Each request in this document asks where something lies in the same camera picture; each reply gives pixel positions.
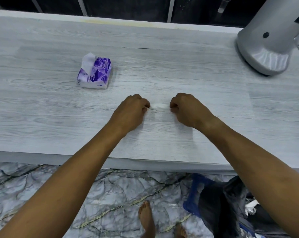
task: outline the gray marble tile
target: gray marble tile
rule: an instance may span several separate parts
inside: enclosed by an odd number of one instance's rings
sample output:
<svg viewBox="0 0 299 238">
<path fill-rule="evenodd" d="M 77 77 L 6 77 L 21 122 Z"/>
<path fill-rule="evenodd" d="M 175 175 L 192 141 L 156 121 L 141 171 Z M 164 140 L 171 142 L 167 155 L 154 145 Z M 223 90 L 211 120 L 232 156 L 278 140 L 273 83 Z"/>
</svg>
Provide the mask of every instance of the gray marble tile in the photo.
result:
<svg viewBox="0 0 299 238">
<path fill-rule="evenodd" d="M 0 163 L 0 229 L 56 171 L 54 165 Z M 232 176 L 206 175 L 216 181 Z M 181 222 L 188 237 L 213 237 L 203 221 L 182 207 L 191 186 L 188 173 L 102 169 L 64 237 L 140 237 L 138 208 L 149 200 L 156 237 L 173 237 Z"/>
</svg>

